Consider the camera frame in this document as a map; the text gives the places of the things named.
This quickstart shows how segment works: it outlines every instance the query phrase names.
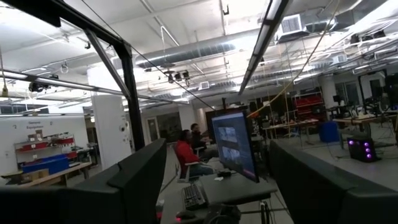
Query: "door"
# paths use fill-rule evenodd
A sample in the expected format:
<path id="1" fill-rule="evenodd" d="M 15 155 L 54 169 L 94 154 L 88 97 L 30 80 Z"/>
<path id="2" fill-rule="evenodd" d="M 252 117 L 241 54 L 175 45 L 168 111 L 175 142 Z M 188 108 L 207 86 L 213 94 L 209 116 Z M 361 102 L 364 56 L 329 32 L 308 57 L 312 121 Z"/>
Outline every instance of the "door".
<path id="1" fill-rule="evenodd" d="M 160 138 L 156 117 L 147 118 L 147 125 L 147 135 L 149 136 L 150 141 L 153 142 Z"/>

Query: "ceiling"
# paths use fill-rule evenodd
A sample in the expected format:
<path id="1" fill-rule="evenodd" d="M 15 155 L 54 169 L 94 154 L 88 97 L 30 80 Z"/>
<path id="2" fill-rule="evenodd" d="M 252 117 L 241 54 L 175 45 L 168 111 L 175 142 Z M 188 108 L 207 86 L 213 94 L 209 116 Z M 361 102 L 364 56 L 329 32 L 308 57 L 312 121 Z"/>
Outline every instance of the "ceiling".
<path id="1" fill-rule="evenodd" d="M 203 97 L 204 100 L 211 100 L 227 93 L 230 96 L 237 95 L 230 93 L 236 92 L 243 79 L 258 35 L 257 29 L 261 25 L 259 19 L 269 0 L 115 0 L 112 4 L 105 0 L 85 0 L 87 5 L 113 30 L 82 0 L 65 0 L 65 2 L 111 32 L 115 30 L 116 35 L 120 35 L 144 55 L 164 57 L 162 52 L 165 49 L 171 50 L 177 46 L 180 47 L 176 50 L 184 49 L 184 47 L 187 49 L 188 44 L 195 44 L 197 47 L 207 44 L 211 47 L 209 43 L 216 43 L 216 40 L 226 42 L 242 35 L 242 32 L 255 34 L 255 38 L 239 39 L 240 41 L 234 42 L 236 47 L 233 50 L 177 61 L 173 63 L 174 67 L 169 68 L 176 72 L 188 71 L 191 76 L 190 83 L 180 82 L 180 84 L 199 97 Z M 357 0 L 340 0 L 336 15 L 341 15 L 340 17 L 345 22 L 344 13 L 353 8 L 355 12 L 353 15 L 358 18 L 353 22 L 356 24 L 327 33 L 297 81 L 305 82 L 305 79 L 325 72 L 344 72 L 369 63 L 382 65 L 395 63 L 392 58 L 394 53 L 386 55 L 383 52 L 380 55 L 385 58 L 381 62 L 375 60 L 369 62 L 359 58 L 354 62 L 343 62 L 346 63 L 345 66 L 337 67 L 336 63 L 341 62 L 335 61 L 339 55 L 345 55 L 348 60 L 351 60 L 357 55 L 382 47 L 386 42 L 396 39 L 397 13 L 392 10 L 392 6 L 389 6 L 391 9 L 389 13 L 377 13 L 378 17 L 365 17 L 367 15 L 365 12 L 377 9 L 384 2 L 372 3 L 371 0 L 363 0 L 355 8 L 353 6 L 358 3 Z M 291 0 L 285 16 L 300 14 L 302 22 L 306 24 L 328 21 L 336 9 L 336 3 L 337 0 Z M 227 5 L 229 14 L 224 15 L 223 11 L 227 11 Z M 365 20 L 365 23 L 359 26 L 361 20 Z M 353 34 L 363 34 L 382 28 L 385 28 L 387 37 L 354 45 L 349 42 Z M 65 21 L 61 28 L 56 28 L 17 9 L 0 7 L 0 33 L 4 68 L 8 70 L 45 76 L 57 74 L 60 80 L 88 84 L 87 70 L 103 67 L 93 47 L 85 48 L 88 44 L 85 34 Z M 264 62 L 257 68 L 247 88 L 261 87 L 266 90 L 275 88 L 280 83 L 290 82 L 297 71 L 303 67 L 319 38 L 320 32 L 311 32 L 305 37 L 285 43 L 271 42 L 264 55 Z M 107 43 L 102 42 L 102 44 L 110 58 L 117 58 Z M 138 53 L 133 53 L 138 63 L 140 60 Z M 178 85 L 170 84 L 167 77 L 155 68 L 152 68 L 150 72 L 145 72 L 143 68 L 136 65 L 134 75 L 140 95 L 175 101 L 193 100 Z M 113 81 L 110 74 L 107 78 L 109 82 Z M 210 88 L 201 90 L 199 88 L 201 82 L 209 82 Z M 102 83 L 105 84 L 101 87 L 107 88 L 106 82 Z M 58 87 L 36 94 L 30 93 L 28 86 L 26 82 L 9 81 L 10 96 L 31 100 L 36 98 L 82 102 L 90 100 L 87 99 L 90 94 L 87 91 Z M 153 106 L 154 101 L 142 100 L 140 104 L 142 107 Z"/>

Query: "monitor screen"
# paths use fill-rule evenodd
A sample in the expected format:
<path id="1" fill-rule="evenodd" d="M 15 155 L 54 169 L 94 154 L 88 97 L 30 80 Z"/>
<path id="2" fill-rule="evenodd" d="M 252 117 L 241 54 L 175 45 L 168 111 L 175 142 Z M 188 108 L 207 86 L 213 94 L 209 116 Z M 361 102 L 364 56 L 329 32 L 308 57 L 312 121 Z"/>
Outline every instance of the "monitor screen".
<path id="1" fill-rule="evenodd" d="M 255 182 L 259 182 L 256 164 L 243 112 L 212 118 L 220 162 Z"/>

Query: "keyboard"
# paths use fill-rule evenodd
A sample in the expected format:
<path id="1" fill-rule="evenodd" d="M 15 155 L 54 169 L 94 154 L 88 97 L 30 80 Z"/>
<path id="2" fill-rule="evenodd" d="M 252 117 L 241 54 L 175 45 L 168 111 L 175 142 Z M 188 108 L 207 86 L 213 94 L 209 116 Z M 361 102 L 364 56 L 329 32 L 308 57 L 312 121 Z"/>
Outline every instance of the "keyboard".
<path id="1" fill-rule="evenodd" d="M 199 208 L 206 208 L 207 203 L 200 192 L 200 189 L 195 184 L 184 187 L 181 191 L 182 193 L 182 200 L 186 210 L 194 211 Z"/>

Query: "pc tower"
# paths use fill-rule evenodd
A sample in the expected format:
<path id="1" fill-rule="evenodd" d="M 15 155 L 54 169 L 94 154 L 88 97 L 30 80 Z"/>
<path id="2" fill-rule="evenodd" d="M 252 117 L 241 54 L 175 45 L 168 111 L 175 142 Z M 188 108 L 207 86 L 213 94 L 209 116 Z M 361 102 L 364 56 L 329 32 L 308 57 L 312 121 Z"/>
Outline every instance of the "pc tower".
<path id="1" fill-rule="evenodd" d="M 371 138 L 354 136 L 347 138 L 349 155 L 352 159 L 361 162 L 376 162 L 379 160 L 374 150 L 373 140 Z"/>

